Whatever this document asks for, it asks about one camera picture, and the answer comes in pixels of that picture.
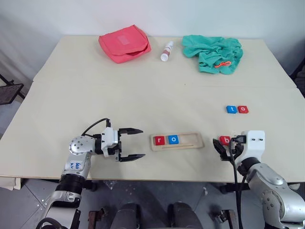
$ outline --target red pouch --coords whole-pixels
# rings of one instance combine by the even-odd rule
[[[130,61],[151,50],[146,34],[135,25],[100,36],[99,43],[116,63]]]

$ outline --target teal towel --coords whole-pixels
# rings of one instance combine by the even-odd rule
[[[235,38],[189,35],[183,37],[182,45],[186,57],[199,56],[200,72],[232,74],[243,56],[242,45]],[[215,68],[226,61],[231,65]]]

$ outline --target black cable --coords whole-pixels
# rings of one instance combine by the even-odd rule
[[[238,225],[239,225],[239,229],[244,229],[243,228],[243,223],[242,223],[242,217],[241,217],[241,209],[240,209],[240,199],[239,199],[239,190],[238,190],[238,180],[237,180],[237,169],[236,169],[236,164],[235,164],[235,159],[232,153],[232,149],[231,149],[231,143],[232,140],[230,140],[229,143],[229,153],[230,153],[230,157],[231,157],[231,161],[232,161],[232,165],[233,165],[233,170],[234,170],[234,183],[235,183],[235,196],[236,196],[236,207],[237,207],[237,216],[238,216]]]
[[[54,226],[56,229],[64,229],[65,227],[63,227],[58,221],[56,221],[55,219],[52,218],[44,218],[42,220],[40,220],[40,222],[38,223],[36,229],[40,229],[41,226],[44,223],[50,223],[52,224],[52,226]]]
[[[94,127],[96,124],[98,124],[98,123],[100,123],[100,122],[102,122],[102,121],[106,121],[107,123],[106,123],[106,126],[107,127],[110,127],[110,119],[109,118],[102,118],[102,119],[100,119],[99,121],[97,121],[97,122],[95,122],[95,123],[93,123],[91,126],[89,126],[81,135],[82,136],[85,136],[85,134],[87,133],[87,131],[88,130],[90,130],[92,127]]]
[[[84,134],[85,136],[88,136],[88,137],[93,137],[92,135],[89,135],[89,134]]]
[[[247,177],[246,175],[243,177],[242,183],[241,183],[240,188],[239,188],[238,198],[239,198],[239,210],[240,210],[240,212],[242,212],[242,190],[244,188],[244,183],[246,181],[246,177]]]

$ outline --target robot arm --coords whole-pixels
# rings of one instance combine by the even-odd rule
[[[61,174],[56,190],[51,194],[45,212],[36,229],[78,229],[81,191],[87,179],[91,156],[113,155],[115,161],[133,161],[145,154],[134,154],[122,157],[121,134],[138,134],[142,130],[123,128],[114,130],[107,122],[104,131],[97,135],[86,135],[85,132],[71,140],[69,157]]]
[[[268,165],[260,162],[264,152],[264,131],[247,131],[235,138],[235,163],[246,176],[250,189],[260,198],[266,229],[302,229],[305,223],[305,202],[286,181]],[[222,160],[230,161],[226,149],[213,140]]]

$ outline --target white tabletop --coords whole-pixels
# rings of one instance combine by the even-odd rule
[[[168,62],[161,62],[161,47],[168,40],[150,38],[151,53],[114,64],[99,50],[97,37],[64,37],[35,77],[0,141],[0,152],[5,152],[0,175],[59,178],[70,140],[108,117],[115,129],[144,131],[123,135],[122,151],[146,156],[128,163],[93,156],[92,179],[233,182],[232,165],[220,160],[212,139],[243,130],[265,130],[262,161],[288,182],[305,181],[305,100],[264,43],[241,40],[244,58],[236,72],[210,75],[198,73],[195,62],[182,56],[179,45]],[[250,71],[253,62],[261,65]],[[252,72],[257,76],[249,77]],[[249,113],[228,114],[227,105],[246,105]],[[103,129],[104,124],[90,133]],[[200,132],[205,147],[150,149],[152,134],[188,131]]]

